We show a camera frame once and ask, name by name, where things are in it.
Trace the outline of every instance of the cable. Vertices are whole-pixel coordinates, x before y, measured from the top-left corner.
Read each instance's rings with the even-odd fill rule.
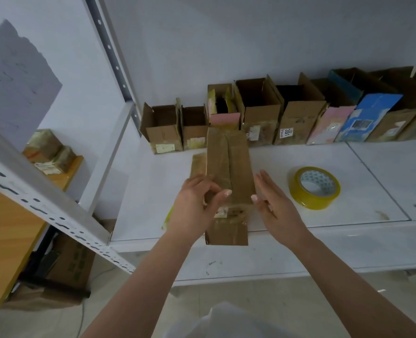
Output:
[[[108,270],[104,270],[103,272],[98,273],[97,276],[95,276],[94,278],[92,278],[92,280],[89,282],[90,286],[92,286],[92,283],[98,279],[100,276],[102,276],[103,274],[109,273],[110,271],[116,269],[117,267],[112,267],[111,269]],[[85,304],[86,299],[84,299],[81,303],[81,322],[79,323],[79,329],[78,329],[78,333],[76,335],[75,338],[78,338],[79,335],[81,334],[81,329],[82,329],[82,323],[84,322],[84,304]]]

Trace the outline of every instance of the white wall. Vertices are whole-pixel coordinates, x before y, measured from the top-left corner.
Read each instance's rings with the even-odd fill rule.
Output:
[[[4,19],[36,46],[63,85],[40,128],[51,128],[84,156],[68,191],[78,199],[124,104],[92,19],[83,0],[0,0],[0,23]],[[117,217],[135,142],[129,127],[96,209],[102,219]]]
[[[139,101],[205,102],[206,85],[416,65],[416,0],[105,0]]]

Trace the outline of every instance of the white shelf surface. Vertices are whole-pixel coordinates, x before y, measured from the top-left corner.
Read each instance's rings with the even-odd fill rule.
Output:
[[[416,220],[416,140],[350,143],[383,187]]]
[[[163,221],[189,176],[192,155],[200,152],[203,150],[154,155],[148,142],[141,139],[110,244],[131,240],[139,244],[140,240],[157,240],[162,236]],[[338,179],[341,194],[327,209],[314,211],[296,204],[308,227],[408,220],[345,143],[256,147],[250,149],[250,157],[254,172],[267,170],[289,196],[286,179],[290,170],[316,166]],[[255,213],[249,222],[249,232],[264,230]]]
[[[416,268],[416,222],[317,227],[311,231],[360,272]],[[146,252],[121,253],[138,266]],[[270,235],[249,246],[193,247],[174,286],[306,275],[295,255]]]

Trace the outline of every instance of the tape roll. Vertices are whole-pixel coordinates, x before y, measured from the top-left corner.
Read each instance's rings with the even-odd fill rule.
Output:
[[[341,186],[329,172],[317,167],[303,167],[290,178],[291,196],[311,210],[322,210],[339,196]]]

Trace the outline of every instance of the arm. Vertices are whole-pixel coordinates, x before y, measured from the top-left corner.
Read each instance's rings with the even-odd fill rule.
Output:
[[[265,171],[255,183],[273,208],[252,196],[267,230],[306,267],[352,337],[416,337],[416,324],[312,235]]]
[[[203,197],[217,192],[204,209]],[[197,176],[184,182],[175,199],[166,233],[122,288],[83,333],[82,338],[151,337],[172,284],[194,242],[208,229],[231,194]]]

